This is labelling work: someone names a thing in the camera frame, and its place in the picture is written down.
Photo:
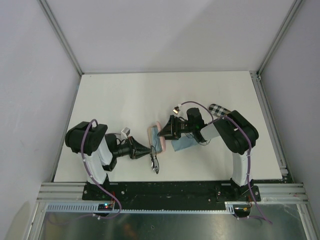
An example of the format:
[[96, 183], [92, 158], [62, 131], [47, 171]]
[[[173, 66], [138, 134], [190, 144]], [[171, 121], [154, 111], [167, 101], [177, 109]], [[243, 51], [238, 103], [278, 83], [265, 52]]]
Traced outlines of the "aluminium frame post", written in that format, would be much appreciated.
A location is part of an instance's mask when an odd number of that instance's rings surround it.
[[273, 58], [273, 55], [276, 53], [277, 49], [279, 48], [281, 42], [285, 38], [287, 32], [289, 31], [291, 25], [293, 24], [295, 18], [297, 17], [299, 11], [301, 10], [302, 6], [304, 5], [305, 0], [294, 0], [291, 7], [289, 8], [284, 20], [282, 21], [274, 39], [270, 47], [268, 48], [261, 64], [259, 65], [256, 75], [258, 77], [262, 76], [262, 73], [266, 69], [267, 65]]
[[70, 46], [70, 44], [68, 43], [67, 38], [65, 37], [65, 34], [63, 33], [63, 30], [60, 26], [60, 24], [57, 21], [57, 18], [54, 14], [54, 12], [52, 11], [49, 3], [47, 0], [37, 0], [41, 10], [44, 13], [44, 16], [46, 17], [48, 23], [50, 24], [52, 30], [54, 31], [58, 41], [60, 42], [60, 45], [62, 46], [63, 50], [66, 53], [66, 56], [68, 57], [68, 59], [70, 60], [72, 66], [74, 67], [75, 71], [77, 72], [77, 74], [81, 77], [84, 73], [81, 69], [81, 66]]

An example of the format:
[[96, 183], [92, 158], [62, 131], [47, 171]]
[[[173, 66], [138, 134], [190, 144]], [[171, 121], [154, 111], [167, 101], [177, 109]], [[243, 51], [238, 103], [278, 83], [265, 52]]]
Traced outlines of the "right aluminium frame post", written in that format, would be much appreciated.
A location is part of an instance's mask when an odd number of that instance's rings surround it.
[[282, 21], [274, 39], [270, 47], [268, 48], [261, 64], [259, 65], [256, 75], [258, 77], [262, 76], [262, 73], [266, 69], [267, 65], [273, 58], [273, 55], [276, 53], [277, 49], [279, 48], [281, 42], [285, 38], [287, 32], [289, 31], [291, 25], [293, 24], [295, 18], [297, 17], [299, 11], [301, 10], [302, 6], [304, 5], [305, 0], [294, 0], [291, 7], [289, 8], [284, 20]]

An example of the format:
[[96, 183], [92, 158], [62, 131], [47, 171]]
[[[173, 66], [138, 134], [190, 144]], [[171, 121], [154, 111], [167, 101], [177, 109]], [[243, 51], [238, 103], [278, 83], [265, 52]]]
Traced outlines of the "right controller board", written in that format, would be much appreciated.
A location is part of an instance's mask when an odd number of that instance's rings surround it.
[[250, 215], [251, 207], [248, 205], [234, 205], [234, 215], [239, 218], [244, 218]]

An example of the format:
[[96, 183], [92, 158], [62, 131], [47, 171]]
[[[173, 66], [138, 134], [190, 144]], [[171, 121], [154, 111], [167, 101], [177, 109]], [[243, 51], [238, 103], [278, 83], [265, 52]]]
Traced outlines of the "left aluminium frame post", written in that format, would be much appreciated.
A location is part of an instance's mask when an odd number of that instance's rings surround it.
[[65, 34], [63, 33], [63, 30], [60, 26], [60, 24], [57, 21], [57, 18], [54, 14], [54, 12], [52, 11], [49, 3], [47, 0], [37, 0], [41, 10], [44, 13], [44, 16], [46, 17], [48, 23], [50, 24], [52, 30], [54, 31], [58, 41], [60, 42], [60, 45], [62, 46], [63, 50], [66, 53], [66, 56], [68, 57], [68, 59], [70, 60], [72, 66], [74, 67], [75, 71], [77, 72], [77, 74], [81, 77], [84, 73], [81, 69], [81, 66], [70, 46], [70, 44], [68, 43], [67, 38], [65, 37]]

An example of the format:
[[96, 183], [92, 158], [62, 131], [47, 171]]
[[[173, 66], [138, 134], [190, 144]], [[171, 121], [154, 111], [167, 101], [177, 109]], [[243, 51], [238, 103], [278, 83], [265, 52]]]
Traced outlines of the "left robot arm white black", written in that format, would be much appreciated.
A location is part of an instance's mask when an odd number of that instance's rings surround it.
[[87, 172], [87, 181], [96, 184], [93, 194], [100, 200], [110, 196], [111, 188], [105, 184], [108, 181], [107, 172], [113, 171], [117, 159], [129, 156], [132, 160], [149, 155], [152, 150], [140, 144], [133, 136], [119, 139], [115, 133], [107, 133], [106, 124], [82, 121], [65, 135], [65, 144], [71, 151], [82, 158]]

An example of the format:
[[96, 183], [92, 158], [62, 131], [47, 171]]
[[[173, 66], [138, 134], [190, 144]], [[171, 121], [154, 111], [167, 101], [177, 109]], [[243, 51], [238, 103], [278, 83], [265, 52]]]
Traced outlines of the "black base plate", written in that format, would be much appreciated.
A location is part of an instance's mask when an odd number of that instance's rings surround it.
[[123, 210], [214, 211], [225, 210], [225, 202], [261, 201], [258, 186], [253, 184], [251, 195], [231, 180], [106, 182], [103, 188]]

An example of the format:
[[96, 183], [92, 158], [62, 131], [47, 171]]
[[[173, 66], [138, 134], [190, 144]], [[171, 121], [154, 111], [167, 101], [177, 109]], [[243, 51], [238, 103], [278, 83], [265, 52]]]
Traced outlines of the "black frame glasses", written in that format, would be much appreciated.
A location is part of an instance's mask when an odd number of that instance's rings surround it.
[[159, 164], [159, 161], [157, 158], [157, 151], [153, 145], [150, 146], [150, 149], [151, 149], [151, 151], [150, 151], [151, 169], [156, 174], [158, 174], [160, 171], [160, 164]]

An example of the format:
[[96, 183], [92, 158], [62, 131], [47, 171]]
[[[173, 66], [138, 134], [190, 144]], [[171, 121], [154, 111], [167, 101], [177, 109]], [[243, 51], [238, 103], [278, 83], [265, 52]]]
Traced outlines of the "controller board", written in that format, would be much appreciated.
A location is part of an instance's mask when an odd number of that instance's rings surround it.
[[98, 210], [99, 211], [110, 211], [114, 208], [113, 203], [99, 203]]
[[244, 218], [250, 215], [251, 207], [248, 205], [234, 205], [234, 215], [239, 218]]

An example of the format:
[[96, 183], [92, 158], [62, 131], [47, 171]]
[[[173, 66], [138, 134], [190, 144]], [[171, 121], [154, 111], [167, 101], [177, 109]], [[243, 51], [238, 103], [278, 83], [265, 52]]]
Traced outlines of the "pink glasses case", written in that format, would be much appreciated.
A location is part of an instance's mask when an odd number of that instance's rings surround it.
[[158, 133], [162, 129], [162, 125], [159, 121], [156, 121], [154, 125], [151, 125], [147, 129], [149, 145], [155, 147], [157, 154], [164, 153], [166, 151], [165, 138], [163, 136], [158, 136]]

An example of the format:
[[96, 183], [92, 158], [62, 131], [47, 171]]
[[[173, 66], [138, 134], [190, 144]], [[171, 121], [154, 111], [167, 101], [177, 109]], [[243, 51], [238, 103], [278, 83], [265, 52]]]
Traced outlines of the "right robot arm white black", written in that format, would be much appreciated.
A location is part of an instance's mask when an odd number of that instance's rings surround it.
[[205, 123], [197, 107], [189, 108], [186, 115], [187, 118], [184, 119], [172, 114], [167, 124], [158, 132], [158, 136], [165, 140], [178, 141], [182, 134], [191, 135], [198, 144], [220, 137], [232, 152], [231, 183], [235, 185], [230, 188], [231, 196], [237, 201], [242, 201], [249, 192], [254, 196], [251, 151], [259, 138], [257, 129], [236, 110], [209, 123]]

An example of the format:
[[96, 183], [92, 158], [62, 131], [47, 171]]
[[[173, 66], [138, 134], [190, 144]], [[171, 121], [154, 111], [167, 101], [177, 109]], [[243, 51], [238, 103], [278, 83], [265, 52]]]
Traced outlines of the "blue cleaning cloth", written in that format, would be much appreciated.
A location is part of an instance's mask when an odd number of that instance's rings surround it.
[[156, 126], [151, 127], [150, 129], [150, 141], [151, 145], [155, 147], [156, 152], [160, 153], [162, 152], [162, 145], [161, 145], [161, 140], [160, 137], [158, 136], [158, 128]]
[[175, 152], [193, 147], [198, 145], [198, 142], [194, 138], [189, 138], [187, 136], [183, 136], [178, 140], [172, 140], [171, 145], [173, 147], [173, 150]]

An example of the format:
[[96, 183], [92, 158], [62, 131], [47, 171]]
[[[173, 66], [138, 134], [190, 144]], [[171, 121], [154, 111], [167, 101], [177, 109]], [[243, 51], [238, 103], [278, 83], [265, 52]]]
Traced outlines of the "left controller board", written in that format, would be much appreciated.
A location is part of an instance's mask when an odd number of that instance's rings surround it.
[[113, 203], [99, 203], [98, 210], [99, 211], [110, 211], [114, 208]]

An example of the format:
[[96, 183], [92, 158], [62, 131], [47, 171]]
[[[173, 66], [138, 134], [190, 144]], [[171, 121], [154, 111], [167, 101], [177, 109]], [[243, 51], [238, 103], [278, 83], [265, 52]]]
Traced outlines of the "plaid glasses case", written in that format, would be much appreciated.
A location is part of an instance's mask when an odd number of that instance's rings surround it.
[[208, 110], [213, 116], [215, 116], [217, 118], [222, 117], [222, 116], [226, 116], [229, 113], [231, 113], [231, 111], [228, 110], [227, 108], [222, 107], [221, 105], [218, 105], [218, 104], [215, 104], [215, 103], [211, 104], [208, 107]]

